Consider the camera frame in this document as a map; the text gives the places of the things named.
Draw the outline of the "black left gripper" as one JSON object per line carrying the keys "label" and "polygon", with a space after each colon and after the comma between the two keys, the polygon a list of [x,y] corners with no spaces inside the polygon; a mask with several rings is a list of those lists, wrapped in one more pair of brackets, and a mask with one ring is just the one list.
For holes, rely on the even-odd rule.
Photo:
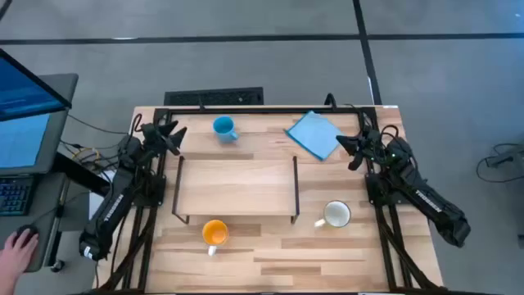
{"label": "black left gripper", "polygon": [[164,125],[142,124],[143,146],[155,153],[170,151],[175,156],[178,156],[180,154],[179,148],[187,133],[187,127],[183,127],[176,133],[171,134],[177,124],[177,120]]}

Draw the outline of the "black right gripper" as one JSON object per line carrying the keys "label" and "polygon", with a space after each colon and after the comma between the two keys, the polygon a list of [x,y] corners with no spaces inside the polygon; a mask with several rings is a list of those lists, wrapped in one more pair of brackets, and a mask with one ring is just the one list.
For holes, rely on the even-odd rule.
{"label": "black right gripper", "polygon": [[382,147],[381,135],[377,130],[369,126],[364,126],[361,138],[360,136],[337,135],[336,140],[350,156],[353,156],[353,161],[348,165],[349,170],[357,170],[361,166],[364,157],[378,165],[385,163],[386,156]]}

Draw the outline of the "blue mug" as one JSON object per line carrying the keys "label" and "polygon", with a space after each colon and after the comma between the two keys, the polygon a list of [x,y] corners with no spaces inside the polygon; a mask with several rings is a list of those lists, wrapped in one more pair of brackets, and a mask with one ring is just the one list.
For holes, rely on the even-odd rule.
{"label": "blue mug", "polygon": [[221,143],[233,143],[238,139],[235,124],[230,116],[220,116],[213,123],[213,130]]}

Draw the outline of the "cream mug brown rim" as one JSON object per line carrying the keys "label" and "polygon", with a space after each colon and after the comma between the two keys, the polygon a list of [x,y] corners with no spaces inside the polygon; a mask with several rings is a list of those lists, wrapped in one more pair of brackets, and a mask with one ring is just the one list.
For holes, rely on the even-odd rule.
{"label": "cream mug brown rim", "polygon": [[324,225],[330,225],[336,228],[342,228],[350,223],[351,210],[347,204],[342,201],[330,201],[323,208],[323,217],[314,222],[316,228]]}

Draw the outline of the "orange mug white handle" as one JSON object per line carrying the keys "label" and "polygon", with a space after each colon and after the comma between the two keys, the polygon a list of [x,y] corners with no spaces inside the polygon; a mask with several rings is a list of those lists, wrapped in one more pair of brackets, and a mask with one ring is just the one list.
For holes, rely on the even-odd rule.
{"label": "orange mug white handle", "polygon": [[228,227],[222,220],[210,220],[204,224],[202,237],[208,245],[208,255],[213,256],[218,247],[223,245],[229,236]]}

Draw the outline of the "wooden shelf black legs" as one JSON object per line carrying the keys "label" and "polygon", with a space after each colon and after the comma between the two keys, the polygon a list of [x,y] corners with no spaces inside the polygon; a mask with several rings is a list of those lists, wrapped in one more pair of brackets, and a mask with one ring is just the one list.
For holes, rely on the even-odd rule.
{"label": "wooden shelf black legs", "polygon": [[298,160],[178,159],[172,214],[192,216],[300,215]]}

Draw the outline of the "light blue cloth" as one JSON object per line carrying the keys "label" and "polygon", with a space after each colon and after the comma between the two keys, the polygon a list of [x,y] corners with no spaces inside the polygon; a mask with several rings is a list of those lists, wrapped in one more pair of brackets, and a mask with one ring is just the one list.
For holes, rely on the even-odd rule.
{"label": "light blue cloth", "polygon": [[324,161],[337,149],[337,136],[343,135],[326,117],[309,111],[285,134],[320,161]]}

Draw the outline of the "white box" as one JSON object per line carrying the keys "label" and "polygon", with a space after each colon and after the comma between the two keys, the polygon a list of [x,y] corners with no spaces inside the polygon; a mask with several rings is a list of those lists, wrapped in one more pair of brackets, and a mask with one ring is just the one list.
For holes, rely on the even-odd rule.
{"label": "white box", "polygon": [[88,201],[88,218],[91,220],[95,213],[97,212],[98,208],[104,201],[104,197],[94,193],[89,193],[89,201]]}

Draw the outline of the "grey keyboard tray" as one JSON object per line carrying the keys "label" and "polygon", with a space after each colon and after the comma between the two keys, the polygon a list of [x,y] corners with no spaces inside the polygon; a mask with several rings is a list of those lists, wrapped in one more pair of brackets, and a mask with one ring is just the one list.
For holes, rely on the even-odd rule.
{"label": "grey keyboard tray", "polygon": [[68,183],[62,173],[17,177],[34,177],[33,200],[26,216],[0,216],[0,249],[7,237],[19,227],[35,225],[38,228],[38,246],[26,269],[35,272],[48,265],[52,240],[58,228],[56,210],[64,199]]}

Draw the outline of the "blue desk mat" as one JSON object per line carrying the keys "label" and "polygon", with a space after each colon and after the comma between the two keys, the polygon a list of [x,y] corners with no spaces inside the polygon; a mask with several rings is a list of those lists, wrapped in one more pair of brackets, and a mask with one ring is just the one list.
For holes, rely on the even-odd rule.
{"label": "blue desk mat", "polygon": [[34,166],[49,115],[0,122],[0,168]]}

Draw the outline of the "computer monitor blue screen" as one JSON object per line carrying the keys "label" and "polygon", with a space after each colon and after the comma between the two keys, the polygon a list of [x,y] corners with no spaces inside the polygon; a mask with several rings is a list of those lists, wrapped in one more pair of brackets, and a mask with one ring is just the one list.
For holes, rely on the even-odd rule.
{"label": "computer monitor blue screen", "polygon": [[71,107],[70,101],[0,48],[0,121]]}

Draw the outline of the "backlit black keyboard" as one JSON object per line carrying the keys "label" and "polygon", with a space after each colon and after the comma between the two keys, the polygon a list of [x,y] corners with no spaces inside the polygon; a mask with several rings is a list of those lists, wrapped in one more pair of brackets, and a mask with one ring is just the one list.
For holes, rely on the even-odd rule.
{"label": "backlit black keyboard", "polygon": [[0,178],[0,216],[26,216],[34,186],[34,177]]}

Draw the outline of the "black computer mouse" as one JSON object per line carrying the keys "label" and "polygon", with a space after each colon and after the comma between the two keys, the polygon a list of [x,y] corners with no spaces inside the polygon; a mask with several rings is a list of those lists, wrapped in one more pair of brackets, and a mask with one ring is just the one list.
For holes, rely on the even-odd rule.
{"label": "black computer mouse", "polygon": [[25,232],[28,231],[29,233],[27,236],[23,239],[23,242],[21,243],[22,247],[25,247],[27,243],[30,241],[30,239],[35,235],[38,234],[38,228],[35,225],[29,224],[29,225],[22,225],[16,230],[16,236],[13,239],[13,245],[16,245],[18,240],[20,239],[20,236]]}

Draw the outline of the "person's hand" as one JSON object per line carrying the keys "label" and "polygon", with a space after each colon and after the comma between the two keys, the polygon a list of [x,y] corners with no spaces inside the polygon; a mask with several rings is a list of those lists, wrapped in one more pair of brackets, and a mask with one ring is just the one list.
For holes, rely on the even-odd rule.
{"label": "person's hand", "polygon": [[38,246],[38,234],[33,235],[26,245],[30,230],[24,230],[15,240],[17,232],[13,232],[0,251],[0,295],[13,295],[17,281],[27,269],[31,257]]}

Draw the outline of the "black aluminium table frame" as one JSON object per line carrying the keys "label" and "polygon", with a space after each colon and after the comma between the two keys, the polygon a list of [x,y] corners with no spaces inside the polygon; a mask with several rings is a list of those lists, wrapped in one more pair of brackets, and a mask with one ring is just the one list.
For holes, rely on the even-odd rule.
{"label": "black aluminium table frame", "polygon": [[[119,232],[116,260],[145,226],[144,247],[124,276],[121,288],[145,294],[164,293],[334,293],[420,290],[422,282],[398,257],[380,231],[378,209],[368,200],[365,175],[372,164],[348,169],[349,156],[338,148],[320,161],[284,132],[305,107],[136,107],[144,122],[177,120],[187,127],[181,155],[155,163],[167,179],[164,201],[152,209],[134,209]],[[221,143],[213,130],[220,116],[230,116],[238,139]],[[298,160],[300,215],[192,216],[187,224],[172,214],[178,159]],[[342,228],[314,222],[330,201],[351,210]],[[227,241],[208,255],[204,224],[222,220]]]}

